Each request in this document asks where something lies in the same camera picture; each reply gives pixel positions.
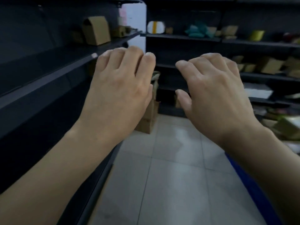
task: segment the left hand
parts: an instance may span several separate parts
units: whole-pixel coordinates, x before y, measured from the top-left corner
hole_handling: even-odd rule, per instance
[[[103,53],[75,128],[111,150],[144,115],[152,99],[154,67],[154,54],[144,54],[136,46]]]

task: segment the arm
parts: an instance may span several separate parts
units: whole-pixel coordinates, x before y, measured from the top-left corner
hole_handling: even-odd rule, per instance
[[[300,158],[254,116],[236,63],[220,54],[179,61],[191,98],[177,90],[186,116],[260,185],[287,224],[300,222]]]
[[[98,58],[78,121],[0,195],[0,224],[58,222],[79,186],[140,121],[152,98],[154,67],[155,56],[133,46]]]

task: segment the forearm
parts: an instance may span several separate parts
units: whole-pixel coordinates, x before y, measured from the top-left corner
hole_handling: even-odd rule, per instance
[[[223,144],[260,185],[287,224],[299,223],[300,159],[269,129],[255,125],[235,131]]]
[[[54,225],[58,222],[73,194],[109,151],[85,134],[90,133],[82,133],[75,125],[0,195],[1,224]]]

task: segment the tiled floor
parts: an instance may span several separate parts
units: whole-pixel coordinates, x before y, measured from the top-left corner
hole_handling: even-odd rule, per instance
[[[188,119],[160,115],[134,131],[90,224],[265,224],[224,152]]]

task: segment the right hand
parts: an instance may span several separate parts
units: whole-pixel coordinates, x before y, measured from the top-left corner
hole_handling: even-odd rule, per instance
[[[193,125],[221,147],[238,131],[261,124],[254,116],[237,65],[220,54],[208,53],[176,67],[185,78],[191,98],[176,90],[180,105]]]

